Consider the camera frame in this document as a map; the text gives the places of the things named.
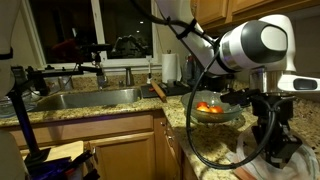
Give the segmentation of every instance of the wooden cabinet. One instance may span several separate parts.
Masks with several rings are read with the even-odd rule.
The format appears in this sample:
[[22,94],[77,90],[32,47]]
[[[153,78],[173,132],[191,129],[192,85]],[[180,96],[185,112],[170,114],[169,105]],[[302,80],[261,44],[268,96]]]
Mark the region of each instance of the wooden cabinet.
[[191,9],[199,24],[208,24],[227,17],[228,0],[193,0]]
[[171,139],[166,136],[166,145],[164,151],[164,160],[165,160],[165,180],[179,180],[180,177],[180,166],[178,162],[180,159],[177,159],[176,153],[173,150]]
[[[162,110],[32,126],[39,147],[84,141],[84,149],[94,153],[90,160],[101,180],[187,180],[196,177]],[[19,148],[26,149],[19,126],[1,129],[10,131]]]
[[190,8],[201,27],[218,36],[248,20],[317,5],[319,0],[191,0]]
[[101,179],[155,179],[154,133],[89,141]]

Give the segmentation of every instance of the stainless steel sink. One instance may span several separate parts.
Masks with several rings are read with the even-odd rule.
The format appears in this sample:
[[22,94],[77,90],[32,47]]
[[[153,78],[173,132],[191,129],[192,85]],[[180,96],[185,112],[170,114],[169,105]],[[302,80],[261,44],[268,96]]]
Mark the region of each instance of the stainless steel sink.
[[57,94],[38,102],[31,112],[51,111],[90,106],[133,103],[141,99],[140,89],[121,89],[71,94]]

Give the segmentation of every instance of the window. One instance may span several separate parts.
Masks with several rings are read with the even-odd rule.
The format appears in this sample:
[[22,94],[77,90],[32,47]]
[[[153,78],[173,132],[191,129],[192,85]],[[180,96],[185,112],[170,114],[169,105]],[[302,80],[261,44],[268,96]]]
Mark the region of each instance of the window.
[[[152,12],[151,0],[139,0]],[[90,62],[82,45],[110,44],[100,53],[110,66],[146,65],[156,57],[153,24],[128,0],[28,0],[24,4],[42,64]]]

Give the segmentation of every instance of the granite countertop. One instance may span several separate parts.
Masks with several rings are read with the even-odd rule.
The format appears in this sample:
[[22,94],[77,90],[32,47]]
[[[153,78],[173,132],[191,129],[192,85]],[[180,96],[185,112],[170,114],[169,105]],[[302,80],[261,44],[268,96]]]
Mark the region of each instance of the granite countertop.
[[[217,170],[204,165],[193,153],[187,141],[185,130],[184,108],[180,103],[181,96],[167,97],[167,103],[162,103],[159,98],[146,98],[130,104],[116,106],[96,106],[79,109],[66,109],[58,111],[29,112],[31,123],[65,121],[74,118],[93,117],[109,114],[123,114],[130,112],[163,109],[170,122],[174,135],[188,157],[199,179],[237,179],[231,170]],[[294,102],[295,116],[290,121],[291,128],[299,133],[314,149],[317,159],[320,159],[320,116],[319,103],[298,99]],[[243,111],[242,115],[234,121],[221,124],[192,124],[192,137],[198,151],[207,159],[229,164],[225,158],[227,152],[235,150],[239,134],[256,122],[257,117],[251,114],[251,108]],[[0,126],[18,125],[16,117],[0,119]]]

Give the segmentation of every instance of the cabinet door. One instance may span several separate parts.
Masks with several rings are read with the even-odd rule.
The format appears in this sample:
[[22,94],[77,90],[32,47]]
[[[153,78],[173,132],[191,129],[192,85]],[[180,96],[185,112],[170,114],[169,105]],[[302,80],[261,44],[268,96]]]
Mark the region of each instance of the cabinet door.
[[166,169],[165,169],[165,131],[166,121],[165,115],[162,111],[154,112],[154,135],[155,135],[155,148],[156,148],[156,180],[164,180]]
[[227,16],[228,0],[193,0],[190,5],[200,25],[224,19]]
[[102,180],[155,179],[154,133],[90,141]]
[[272,2],[274,0],[237,0],[233,1],[232,12],[237,13],[248,9],[255,8],[257,6]]
[[180,178],[180,166],[177,161],[177,157],[173,150],[171,140],[166,136],[166,145],[164,151],[165,160],[165,180],[179,180]]
[[182,155],[181,161],[183,180],[197,180],[198,178],[185,154]]

